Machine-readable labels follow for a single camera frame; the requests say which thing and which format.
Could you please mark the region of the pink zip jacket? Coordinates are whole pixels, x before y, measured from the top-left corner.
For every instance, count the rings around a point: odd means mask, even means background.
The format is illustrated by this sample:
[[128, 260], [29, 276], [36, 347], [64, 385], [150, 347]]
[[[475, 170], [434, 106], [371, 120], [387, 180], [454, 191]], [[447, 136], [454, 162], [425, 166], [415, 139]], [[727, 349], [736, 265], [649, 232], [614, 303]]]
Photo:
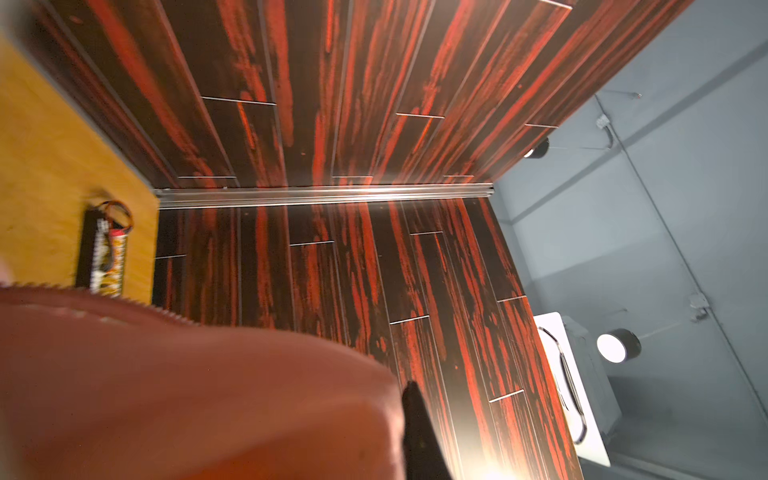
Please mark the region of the pink zip jacket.
[[398, 380], [304, 334], [1, 290], [5, 479], [401, 479]]

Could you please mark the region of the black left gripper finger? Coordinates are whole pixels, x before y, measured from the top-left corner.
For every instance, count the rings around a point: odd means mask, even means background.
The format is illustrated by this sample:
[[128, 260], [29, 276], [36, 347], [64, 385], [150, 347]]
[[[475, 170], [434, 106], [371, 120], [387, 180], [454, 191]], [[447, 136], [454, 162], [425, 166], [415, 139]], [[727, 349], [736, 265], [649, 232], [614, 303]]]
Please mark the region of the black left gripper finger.
[[405, 418], [403, 455], [408, 480], [451, 480], [424, 397], [415, 381], [408, 381], [402, 393]]

